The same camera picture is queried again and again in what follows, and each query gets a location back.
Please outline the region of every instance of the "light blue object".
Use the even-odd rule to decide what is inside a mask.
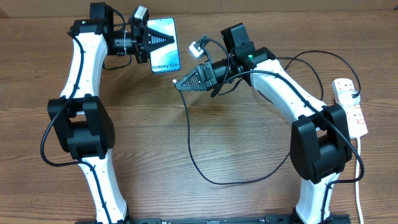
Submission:
[[[178,54],[177,33],[173,18],[154,19],[148,21],[148,28],[163,34],[172,35],[175,42],[154,50],[150,53],[150,64],[154,73],[172,72],[181,69]]]

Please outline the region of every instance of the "power strip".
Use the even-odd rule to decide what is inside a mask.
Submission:
[[[348,78],[338,78],[331,84],[336,103],[343,107],[347,115],[349,137],[356,139],[368,133],[365,119],[359,105],[360,96],[352,99],[356,93],[354,83]]]

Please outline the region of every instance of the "white cable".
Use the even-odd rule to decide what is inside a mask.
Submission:
[[[361,155],[361,140],[356,138],[358,142],[358,148],[357,152],[358,155]],[[357,178],[359,175],[359,162],[358,160],[356,161],[356,168],[355,168],[355,178]],[[361,209],[361,202],[359,201],[359,181],[355,182],[355,199],[356,199],[356,208],[358,209],[358,215],[359,215],[359,223],[363,224],[363,216],[362,216],[362,209]]]

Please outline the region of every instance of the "wooden table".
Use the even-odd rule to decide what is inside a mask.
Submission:
[[[182,69],[154,75],[149,64],[103,71],[100,97],[116,132],[114,169],[133,217],[259,217],[289,213],[299,199],[300,177],[290,160],[272,177],[249,185],[218,186],[203,180],[187,149],[187,124],[172,85],[198,61],[187,47],[204,33],[221,41],[220,31],[243,22],[256,47],[280,57],[310,49],[332,51],[352,64],[363,87],[366,167],[360,182],[366,223],[398,223],[398,13],[397,11],[272,12],[172,15],[177,23]],[[47,102],[58,98],[70,69],[72,42],[66,31],[76,18],[0,20],[0,223],[73,223],[95,218],[93,199],[79,167],[45,164],[39,144],[48,125]],[[224,57],[209,44],[213,59]],[[329,55],[302,57],[319,72],[325,102],[333,103],[331,82],[354,77]],[[127,58],[108,57],[107,66]],[[320,96],[304,64],[289,74]],[[250,180],[268,174],[289,151],[290,128],[281,114],[242,83],[210,99],[186,93],[192,150],[211,180]],[[47,140],[52,161],[69,161],[55,133]],[[342,179],[354,176],[354,161]],[[337,185],[333,213],[358,221],[354,185]]]

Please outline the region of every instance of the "smartphone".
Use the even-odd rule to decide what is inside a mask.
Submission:
[[[168,44],[150,53],[150,65],[154,73],[172,72],[181,69],[178,53],[177,33],[173,18],[149,20],[148,28],[163,34],[174,36],[174,43]]]

